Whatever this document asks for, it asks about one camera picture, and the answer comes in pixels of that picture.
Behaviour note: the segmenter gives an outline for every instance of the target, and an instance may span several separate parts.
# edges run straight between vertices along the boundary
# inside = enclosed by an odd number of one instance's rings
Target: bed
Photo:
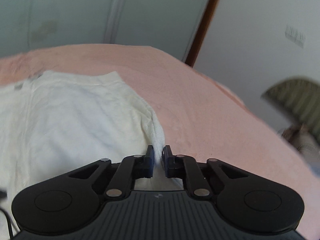
[[[231,91],[152,47],[87,44],[40,49],[0,59],[0,84],[45,70],[101,75],[117,71],[154,109],[173,154],[218,158],[284,184],[303,198],[297,228],[320,238],[320,180],[296,151]]]

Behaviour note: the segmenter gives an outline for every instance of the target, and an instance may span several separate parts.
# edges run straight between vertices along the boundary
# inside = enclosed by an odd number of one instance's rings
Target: wooden door frame
[[[187,59],[185,63],[189,65],[190,67],[193,67],[193,65],[196,62],[196,58],[198,56],[198,53],[200,51],[202,42],[204,40],[205,34],[208,31],[211,19],[213,17],[214,11],[218,5],[219,0],[208,0],[207,7],[204,11],[204,14],[202,16],[201,22],[199,24],[198,30],[196,32],[196,36],[193,39],[191,48],[189,50]]]

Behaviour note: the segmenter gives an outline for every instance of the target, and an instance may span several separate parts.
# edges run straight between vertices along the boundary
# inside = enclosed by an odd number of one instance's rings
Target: ribbed plastic surface
[[[79,231],[38,236],[23,231],[15,240],[303,240],[291,231],[257,236],[226,223],[211,203],[191,199],[185,191],[133,191],[129,198],[109,202],[98,218]]]

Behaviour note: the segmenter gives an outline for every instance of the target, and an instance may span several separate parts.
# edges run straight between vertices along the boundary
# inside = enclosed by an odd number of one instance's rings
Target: green striped fabric
[[[304,78],[285,80],[266,92],[276,104],[304,123],[320,144],[320,85]]]

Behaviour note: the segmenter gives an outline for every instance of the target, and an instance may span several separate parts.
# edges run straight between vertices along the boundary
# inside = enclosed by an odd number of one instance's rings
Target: black cable
[[[12,225],[14,231],[16,231],[16,233],[19,233],[20,230],[17,229],[17,227],[16,227],[16,225],[14,224],[14,222],[12,221],[12,219],[10,219],[10,220],[11,220],[11,225]]]
[[[0,207],[0,211],[5,215],[5,218],[7,219],[9,236],[10,236],[10,239],[13,239],[13,232],[12,232],[12,226],[11,226],[11,218],[10,218],[9,214],[7,213],[7,211],[5,211],[4,209],[2,209],[1,207]]]

